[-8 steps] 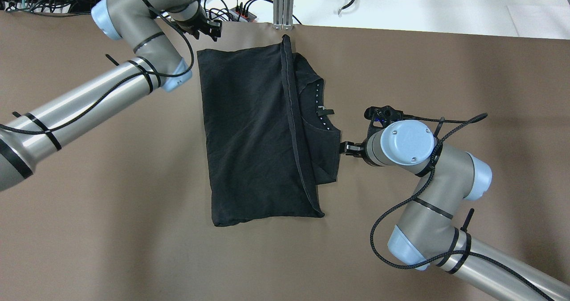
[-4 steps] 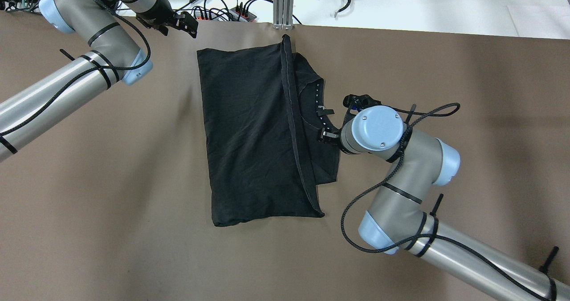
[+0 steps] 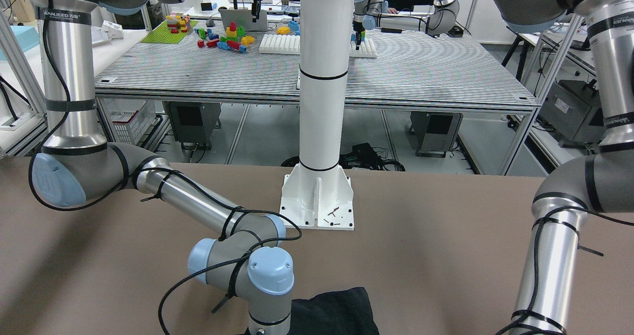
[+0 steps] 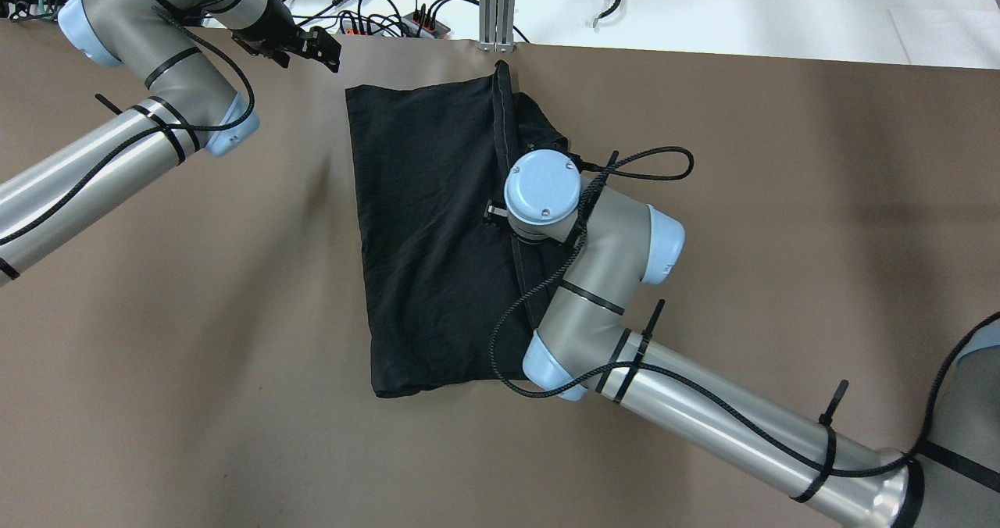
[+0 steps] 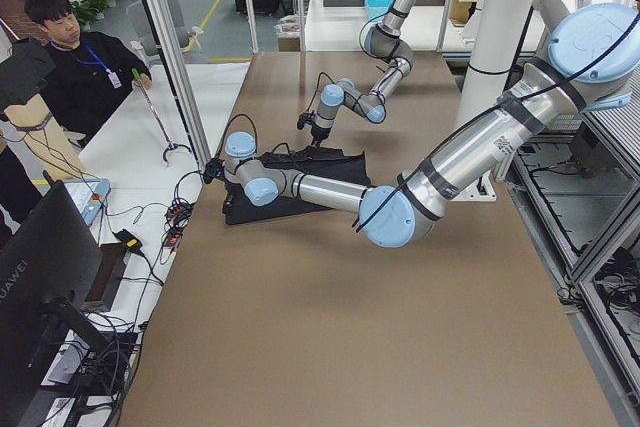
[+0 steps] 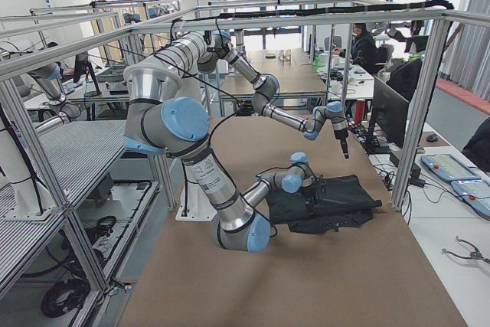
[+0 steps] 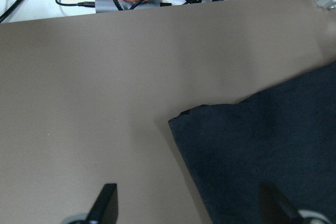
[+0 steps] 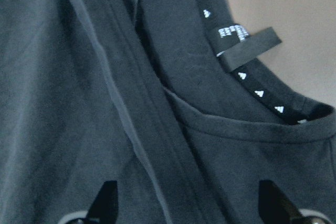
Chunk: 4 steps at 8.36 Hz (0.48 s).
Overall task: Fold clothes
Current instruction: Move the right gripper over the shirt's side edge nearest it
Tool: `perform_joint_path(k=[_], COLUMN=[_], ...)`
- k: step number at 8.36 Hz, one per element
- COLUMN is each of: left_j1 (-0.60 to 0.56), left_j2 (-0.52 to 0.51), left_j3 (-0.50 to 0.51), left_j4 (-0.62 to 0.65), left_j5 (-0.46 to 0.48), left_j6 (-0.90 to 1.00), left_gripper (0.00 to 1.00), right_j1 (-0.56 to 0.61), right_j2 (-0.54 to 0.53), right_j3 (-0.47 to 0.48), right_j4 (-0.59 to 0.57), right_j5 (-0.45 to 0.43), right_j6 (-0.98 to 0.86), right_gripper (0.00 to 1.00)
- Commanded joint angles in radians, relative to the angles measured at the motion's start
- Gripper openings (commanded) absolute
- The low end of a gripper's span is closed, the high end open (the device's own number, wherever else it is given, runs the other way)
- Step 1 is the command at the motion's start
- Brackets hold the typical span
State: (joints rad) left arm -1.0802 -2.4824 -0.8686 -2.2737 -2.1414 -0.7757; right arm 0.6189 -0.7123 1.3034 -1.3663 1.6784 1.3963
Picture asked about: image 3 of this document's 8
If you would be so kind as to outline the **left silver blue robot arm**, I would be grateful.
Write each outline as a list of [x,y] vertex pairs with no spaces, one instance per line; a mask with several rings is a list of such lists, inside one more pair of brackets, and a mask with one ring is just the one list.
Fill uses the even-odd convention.
[[493,0],[517,33],[543,32],[573,12],[586,23],[604,136],[543,180],[515,310],[500,335],[564,335],[580,230],[590,215],[633,211],[633,0]]

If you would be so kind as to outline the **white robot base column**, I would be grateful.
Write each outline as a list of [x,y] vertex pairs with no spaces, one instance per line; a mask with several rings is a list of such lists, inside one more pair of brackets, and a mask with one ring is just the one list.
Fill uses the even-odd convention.
[[353,230],[354,192],[339,165],[355,0],[301,0],[299,163],[280,213],[300,227]]

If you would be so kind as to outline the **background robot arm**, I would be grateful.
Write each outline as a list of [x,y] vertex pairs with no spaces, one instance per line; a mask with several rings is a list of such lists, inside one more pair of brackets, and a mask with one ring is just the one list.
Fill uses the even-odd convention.
[[355,0],[351,41],[358,47],[374,28],[447,33],[457,21],[458,0]]

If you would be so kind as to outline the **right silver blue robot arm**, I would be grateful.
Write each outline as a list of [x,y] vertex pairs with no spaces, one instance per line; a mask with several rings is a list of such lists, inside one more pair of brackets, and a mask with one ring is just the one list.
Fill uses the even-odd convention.
[[226,290],[249,304],[250,335],[287,335],[294,265],[279,247],[285,217],[235,205],[141,147],[108,142],[97,125],[91,13],[131,14],[147,0],[30,0],[41,28],[49,133],[29,164],[31,191],[43,206],[78,211],[134,188],[171,204],[220,238],[192,249],[188,279]]

